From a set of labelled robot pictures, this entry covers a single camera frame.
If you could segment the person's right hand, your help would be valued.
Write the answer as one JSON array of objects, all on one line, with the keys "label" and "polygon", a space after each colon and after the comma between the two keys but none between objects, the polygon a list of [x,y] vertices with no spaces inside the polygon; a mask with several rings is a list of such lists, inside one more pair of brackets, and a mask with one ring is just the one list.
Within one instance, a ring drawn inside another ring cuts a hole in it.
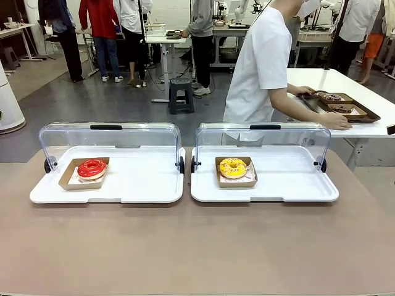
[{"label": "person's right hand", "polygon": [[325,126],[331,130],[349,130],[352,128],[346,117],[333,112],[325,114]]}]

